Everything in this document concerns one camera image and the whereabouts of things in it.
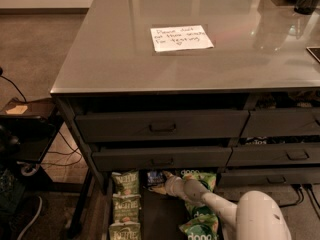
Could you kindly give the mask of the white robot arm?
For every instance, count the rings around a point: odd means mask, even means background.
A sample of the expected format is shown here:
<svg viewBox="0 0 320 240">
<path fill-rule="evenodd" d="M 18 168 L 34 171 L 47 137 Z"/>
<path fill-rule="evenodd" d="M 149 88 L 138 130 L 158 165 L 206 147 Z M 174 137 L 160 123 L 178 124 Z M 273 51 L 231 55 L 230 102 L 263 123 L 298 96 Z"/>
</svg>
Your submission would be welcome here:
<svg viewBox="0 0 320 240">
<path fill-rule="evenodd" d="M 235 204 L 213 192 L 215 176 L 191 173 L 182 177 L 169 171 L 147 173 L 151 191 L 180 198 L 192 209 L 204 209 L 199 219 L 219 218 L 235 240 L 292 240 L 280 207 L 264 192 L 248 191 Z"/>
</svg>

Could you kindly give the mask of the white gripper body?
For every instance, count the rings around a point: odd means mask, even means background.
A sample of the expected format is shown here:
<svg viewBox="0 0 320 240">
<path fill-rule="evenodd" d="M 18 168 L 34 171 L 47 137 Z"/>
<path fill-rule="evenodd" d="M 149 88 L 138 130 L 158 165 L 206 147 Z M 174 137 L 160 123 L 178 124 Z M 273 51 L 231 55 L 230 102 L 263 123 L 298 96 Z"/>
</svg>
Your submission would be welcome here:
<svg viewBox="0 0 320 240">
<path fill-rule="evenodd" d="M 165 183 L 165 190 L 173 197 L 185 198 L 184 181 L 177 176 L 170 177 Z"/>
</svg>

